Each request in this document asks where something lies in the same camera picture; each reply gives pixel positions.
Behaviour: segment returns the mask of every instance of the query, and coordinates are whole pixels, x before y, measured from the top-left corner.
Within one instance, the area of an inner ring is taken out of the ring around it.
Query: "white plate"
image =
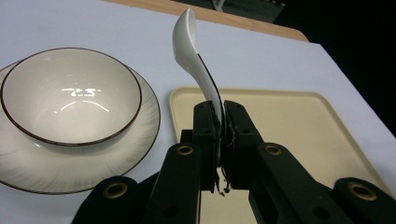
[[[14,65],[0,71],[0,82]],[[63,194],[91,189],[105,178],[134,168],[151,149],[161,117],[152,88],[131,71],[142,91],[140,112],[127,130],[103,143],[84,147],[45,144],[16,128],[0,108],[0,181],[25,191]]]

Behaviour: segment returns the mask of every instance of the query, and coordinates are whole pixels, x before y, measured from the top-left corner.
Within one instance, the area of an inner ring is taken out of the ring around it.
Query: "white bowl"
[[[7,73],[1,104],[11,122],[38,140],[62,146],[105,141],[128,128],[141,90],[124,64],[90,49],[51,49]]]
[[[15,65],[0,70],[0,86]],[[157,138],[161,111],[147,81],[129,69],[142,90],[139,114],[124,132],[98,144],[66,147],[27,137],[0,107],[0,183],[34,193],[75,193],[136,167]]]

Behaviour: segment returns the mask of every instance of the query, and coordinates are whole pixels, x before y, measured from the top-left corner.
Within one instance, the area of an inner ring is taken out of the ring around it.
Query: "brown rim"
[[[126,70],[132,75],[132,77],[134,78],[134,80],[135,80],[136,83],[137,83],[137,87],[138,87],[139,93],[140,93],[140,94],[139,94],[139,106],[138,106],[138,108],[137,108],[137,110],[136,110],[136,113],[135,113],[134,116],[132,117],[132,119],[131,119],[124,127],[122,127],[120,130],[118,130],[117,132],[115,132],[115,133],[113,133],[113,134],[111,134],[111,135],[109,135],[109,136],[107,136],[107,137],[104,137],[104,138],[101,138],[101,139],[98,139],[98,140],[94,140],[94,141],[91,141],[91,142],[67,143],[67,142],[53,141],[53,140],[50,140],[50,139],[47,139],[47,138],[40,137],[40,136],[38,136],[38,135],[36,135],[36,134],[34,134],[34,133],[31,133],[31,132],[29,132],[28,130],[24,129],[14,118],[12,118],[11,114],[9,114],[8,111],[7,111],[7,108],[6,108],[4,99],[3,99],[3,90],[4,90],[4,86],[5,86],[5,83],[6,83],[6,81],[7,81],[8,76],[11,74],[11,72],[14,70],[14,68],[15,68],[16,66],[18,66],[18,65],[21,64],[21,63],[23,63],[24,61],[26,61],[26,60],[28,60],[28,59],[30,59],[30,58],[32,58],[32,57],[38,55],[38,54],[41,54],[41,53],[44,53],[44,52],[49,52],[49,51],[54,51],[54,50],[59,50],[59,49],[81,49],[81,50],[88,50],[88,51],[100,53],[100,54],[105,55],[105,56],[107,56],[107,57],[109,57],[109,58],[115,60],[116,62],[120,63],[120,64],[121,64],[123,67],[125,67]],[[31,137],[33,137],[33,138],[39,140],[39,141],[42,141],[42,142],[45,142],[45,143],[48,143],[48,144],[57,145],[57,146],[65,146],[65,147],[82,147],[82,146],[94,145],[94,144],[98,144],[98,143],[104,142],[104,141],[106,141],[106,140],[108,140],[108,139],[110,139],[110,138],[113,138],[113,137],[119,135],[120,133],[122,133],[123,131],[125,131],[127,128],[129,128],[129,127],[132,125],[132,123],[134,122],[134,120],[136,119],[136,117],[137,117],[137,115],[139,114],[139,112],[140,112],[140,108],[141,108],[141,105],[142,105],[142,90],[141,90],[141,87],[140,87],[140,83],[138,82],[136,76],[135,76],[134,73],[130,70],[130,68],[129,68],[127,65],[125,65],[124,63],[120,62],[119,60],[117,60],[116,58],[114,58],[114,57],[112,57],[112,56],[110,56],[110,55],[108,55],[108,54],[105,54],[105,53],[103,53],[103,52],[101,52],[101,51],[94,50],[94,49],[84,49],[84,48],[57,48],[57,49],[47,49],[47,50],[40,51],[40,52],[38,52],[38,53],[32,54],[32,55],[30,55],[29,57],[27,57],[27,58],[25,58],[25,59],[22,59],[22,60],[20,60],[19,62],[17,62],[17,63],[7,72],[6,76],[5,76],[4,79],[3,79],[3,82],[2,82],[2,85],[1,85],[1,90],[0,90],[0,101],[1,101],[1,105],[2,105],[2,107],[3,107],[3,109],[4,109],[5,114],[6,114],[7,117],[8,117],[8,119],[9,119],[19,130],[21,130],[22,132],[26,133],[27,135],[29,135],[29,136],[31,136]]]

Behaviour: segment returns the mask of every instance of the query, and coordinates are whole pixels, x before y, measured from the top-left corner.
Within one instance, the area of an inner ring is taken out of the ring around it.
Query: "plastic tray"
[[[219,91],[222,100],[235,101],[246,108],[265,142],[286,147],[319,183],[332,188],[337,179],[353,176],[389,192],[321,95],[304,91]],[[181,130],[192,129],[193,107],[204,100],[201,90],[195,87],[181,87],[171,93],[170,109],[177,141]],[[232,190],[221,199],[217,193],[203,192],[202,223],[230,223],[230,220],[231,223],[238,223],[237,220],[256,223],[251,210],[247,209],[247,195],[242,190]],[[225,207],[232,212],[221,212]]]

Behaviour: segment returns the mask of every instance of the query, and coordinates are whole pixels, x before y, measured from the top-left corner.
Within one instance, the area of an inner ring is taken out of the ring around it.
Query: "white ceramic spoon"
[[[224,108],[219,90],[195,48],[195,15],[191,8],[179,17],[173,31],[173,50],[177,63],[198,83],[207,101],[212,101],[220,124],[224,121]]]

